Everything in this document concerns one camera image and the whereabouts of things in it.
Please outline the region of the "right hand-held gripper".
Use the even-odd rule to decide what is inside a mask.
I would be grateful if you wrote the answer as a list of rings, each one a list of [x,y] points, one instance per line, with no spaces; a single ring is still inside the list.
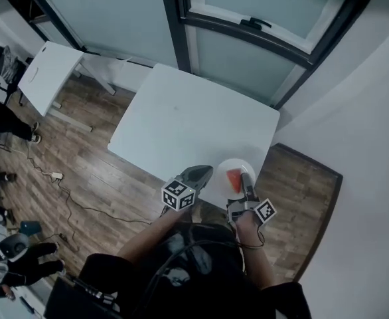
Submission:
[[[241,173],[241,190],[244,195],[248,196],[241,200],[232,202],[227,206],[228,220],[231,223],[235,223],[246,212],[254,213],[254,219],[256,224],[261,227],[265,225],[272,217],[277,214],[275,207],[269,199],[260,201],[256,194],[253,185],[250,185],[249,173]]]

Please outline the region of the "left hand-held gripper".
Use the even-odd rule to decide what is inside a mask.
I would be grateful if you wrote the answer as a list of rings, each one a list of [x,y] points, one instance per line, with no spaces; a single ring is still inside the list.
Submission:
[[[214,168],[210,165],[186,168],[161,188],[162,203],[175,211],[191,207],[210,181],[213,172]]]

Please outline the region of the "person's right hand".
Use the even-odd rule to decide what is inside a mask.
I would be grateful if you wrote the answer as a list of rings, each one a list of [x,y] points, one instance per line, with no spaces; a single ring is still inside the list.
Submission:
[[[236,221],[236,232],[239,241],[243,245],[258,247],[262,244],[258,235],[256,214],[253,211],[245,211]]]

